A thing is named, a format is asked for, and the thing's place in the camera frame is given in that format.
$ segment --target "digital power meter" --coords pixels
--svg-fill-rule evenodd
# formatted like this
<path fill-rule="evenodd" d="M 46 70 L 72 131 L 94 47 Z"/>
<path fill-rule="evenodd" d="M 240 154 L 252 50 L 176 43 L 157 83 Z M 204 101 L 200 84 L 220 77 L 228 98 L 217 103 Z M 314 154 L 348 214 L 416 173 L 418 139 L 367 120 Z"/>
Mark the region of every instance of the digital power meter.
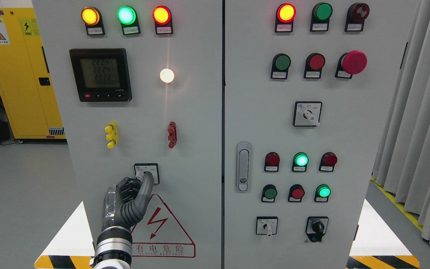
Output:
<path fill-rule="evenodd" d="M 69 51 L 81 102 L 128 102 L 132 99 L 125 48 Z"/>

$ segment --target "lcd display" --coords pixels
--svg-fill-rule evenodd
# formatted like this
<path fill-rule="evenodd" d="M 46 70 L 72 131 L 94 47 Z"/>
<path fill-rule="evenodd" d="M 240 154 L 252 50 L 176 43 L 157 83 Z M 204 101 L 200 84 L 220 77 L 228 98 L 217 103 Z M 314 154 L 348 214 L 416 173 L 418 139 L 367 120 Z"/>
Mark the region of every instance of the lcd display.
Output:
<path fill-rule="evenodd" d="M 121 87 L 115 59 L 80 59 L 82 76 L 86 88 Z"/>

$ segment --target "yellow safety cabinet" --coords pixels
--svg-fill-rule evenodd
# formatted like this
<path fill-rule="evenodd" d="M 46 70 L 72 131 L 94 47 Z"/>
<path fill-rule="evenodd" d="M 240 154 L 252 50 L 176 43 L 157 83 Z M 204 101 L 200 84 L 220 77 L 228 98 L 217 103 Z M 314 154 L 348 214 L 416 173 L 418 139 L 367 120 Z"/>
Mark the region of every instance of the yellow safety cabinet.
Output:
<path fill-rule="evenodd" d="M 0 9 L 0 94 L 14 138 L 65 139 L 32 8 Z"/>

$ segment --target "gray floor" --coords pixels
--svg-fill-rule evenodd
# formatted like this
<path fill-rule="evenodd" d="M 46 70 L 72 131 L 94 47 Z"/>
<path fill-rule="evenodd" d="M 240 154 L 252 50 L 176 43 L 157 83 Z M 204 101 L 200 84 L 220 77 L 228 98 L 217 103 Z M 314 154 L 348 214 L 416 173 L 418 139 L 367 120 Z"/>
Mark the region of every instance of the gray floor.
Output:
<path fill-rule="evenodd" d="M 0 269 L 32 269 L 81 198 L 67 145 L 0 146 Z M 423 269 L 430 245 L 371 183 L 367 200 Z"/>

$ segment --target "gray curtain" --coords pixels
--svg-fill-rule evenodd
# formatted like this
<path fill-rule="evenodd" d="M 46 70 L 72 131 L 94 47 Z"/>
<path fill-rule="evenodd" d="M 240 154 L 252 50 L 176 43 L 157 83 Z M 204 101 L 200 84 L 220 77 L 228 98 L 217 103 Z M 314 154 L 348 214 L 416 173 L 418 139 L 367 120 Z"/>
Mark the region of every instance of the gray curtain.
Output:
<path fill-rule="evenodd" d="M 430 0 L 421 2 L 414 25 L 373 177 L 420 215 L 430 241 Z"/>

